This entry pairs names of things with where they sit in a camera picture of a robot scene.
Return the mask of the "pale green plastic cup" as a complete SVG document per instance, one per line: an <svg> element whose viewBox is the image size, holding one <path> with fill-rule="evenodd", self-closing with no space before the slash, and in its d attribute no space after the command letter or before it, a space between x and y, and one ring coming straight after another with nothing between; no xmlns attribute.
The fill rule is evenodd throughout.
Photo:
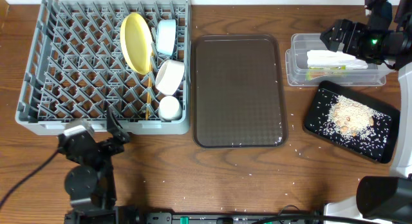
<svg viewBox="0 0 412 224"><path fill-rule="evenodd" d="M158 114L165 122L179 120L182 117L182 106L174 96L166 96L160 101Z"/></svg>

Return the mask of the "wooden chopstick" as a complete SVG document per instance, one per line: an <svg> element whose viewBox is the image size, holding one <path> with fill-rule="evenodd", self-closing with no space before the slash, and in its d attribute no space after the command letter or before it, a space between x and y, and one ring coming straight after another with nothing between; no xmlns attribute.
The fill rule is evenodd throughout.
<svg viewBox="0 0 412 224"><path fill-rule="evenodd" d="M147 89L148 90L150 90L152 88L152 84L153 83L152 83L151 77L149 77L148 78L148 83L147 83ZM149 117L150 117L149 105L151 105L151 101L152 101L151 94L148 91L147 92L147 100L146 100L146 111L145 111L145 119L146 120L149 120Z"/></svg>
<svg viewBox="0 0 412 224"><path fill-rule="evenodd" d="M147 82L147 89L151 89L152 85L153 85L153 81L151 79L151 74L153 72L153 64L151 62L152 58L153 58L154 53L151 52L151 56L149 59L149 78L148 78L148 82ZM152 97L150 92L147 92L147 98L146 98L146 107L145 107L145 119L149 120L150 117L150 110L149 110L149 106L151 105L151 101L152 101Z"/></svg>

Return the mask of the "green snack wrapper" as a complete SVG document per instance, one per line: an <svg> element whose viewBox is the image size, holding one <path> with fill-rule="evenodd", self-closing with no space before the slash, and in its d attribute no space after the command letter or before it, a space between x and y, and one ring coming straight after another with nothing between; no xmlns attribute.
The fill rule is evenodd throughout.
<svg viewBox="0 0 412 224"><path fill-rule="evenodd" d="M315 67L310 66L306 71L305 79L314 80L323 76L329 75L343 75L342 71L345 71L345 66L334 66L334 67Z"/></svg>

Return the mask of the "white pink bowl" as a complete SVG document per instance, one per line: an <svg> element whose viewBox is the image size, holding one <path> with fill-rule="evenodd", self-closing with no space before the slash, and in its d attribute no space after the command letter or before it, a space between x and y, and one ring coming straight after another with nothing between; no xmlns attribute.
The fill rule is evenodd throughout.
<svg viewBox="0 0 412 224"><path fill-rule="evenodd" d="M164 95L173 95L183 79L185 65L183 62L166 60L158 71L155 80L156 89Z"/></svg>

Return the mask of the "yellow plastic plate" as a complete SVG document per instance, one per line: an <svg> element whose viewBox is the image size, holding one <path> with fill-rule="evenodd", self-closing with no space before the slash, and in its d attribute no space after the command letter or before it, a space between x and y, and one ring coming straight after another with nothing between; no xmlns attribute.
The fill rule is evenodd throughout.
<svg viewBox="0 0 412 224"><path fill-rule="evenodd" d="M129 14L120 27L120 45L127 65L135 72L150 72L153 38L145 19L138 13Z"/></svg>

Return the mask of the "light blue bowl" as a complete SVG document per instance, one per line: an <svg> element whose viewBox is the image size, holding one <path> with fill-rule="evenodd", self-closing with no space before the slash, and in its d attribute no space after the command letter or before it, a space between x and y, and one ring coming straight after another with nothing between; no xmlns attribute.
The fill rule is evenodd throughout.
<svg viewBox="0 0 412 224"><path fill-rule="evenodd" d="M174 19L162 20L158 23L156 33L156 50L158 53L171 56L176 40L176 21Z"/></svg>

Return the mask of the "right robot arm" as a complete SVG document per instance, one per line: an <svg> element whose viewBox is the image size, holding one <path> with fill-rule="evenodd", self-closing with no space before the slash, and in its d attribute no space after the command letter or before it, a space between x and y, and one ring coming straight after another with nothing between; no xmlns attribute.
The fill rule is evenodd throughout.
<svg viewBox="0 0 412 224"><path fill-rule="evenodd" d="M398 71L400 123L389 176L365 176L354 197L328 203L324 223L411 223L411 0L400 0L396 14L388 0L364 0L367 24L339 19L320 39L330 51Z"/></svg>

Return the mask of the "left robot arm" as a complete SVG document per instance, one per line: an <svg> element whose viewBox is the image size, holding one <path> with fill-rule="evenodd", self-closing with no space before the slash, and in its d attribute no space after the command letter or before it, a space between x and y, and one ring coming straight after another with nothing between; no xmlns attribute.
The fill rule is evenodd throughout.
<svg viewBox="0 0 412 224"><path fill-rule="evenodd" d="M91 124L80 119L69 123L58 136L57 152L77 164L64 180L72 207L65 215L65 223L128 223L134 218L127 207L115 205L117 194L111 160L124 152L124 144L130 142L130 137L112 109L106 111L106 128L112 137L97 142Z"/></svg>

